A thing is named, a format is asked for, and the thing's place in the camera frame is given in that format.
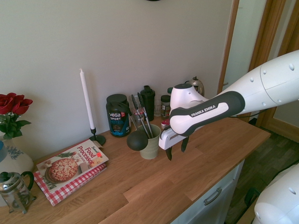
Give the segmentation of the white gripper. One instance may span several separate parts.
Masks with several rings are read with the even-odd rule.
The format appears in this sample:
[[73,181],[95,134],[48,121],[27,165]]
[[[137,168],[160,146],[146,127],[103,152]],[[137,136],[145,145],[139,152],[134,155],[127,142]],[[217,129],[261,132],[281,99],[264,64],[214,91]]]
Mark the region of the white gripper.
[[170,127],[166,127],[159,137],[159,147],[165,150],[167,158],[172,160],[172,146],[182,141],[181,151],[184,153],[189,141],[189,137],[176,134]]

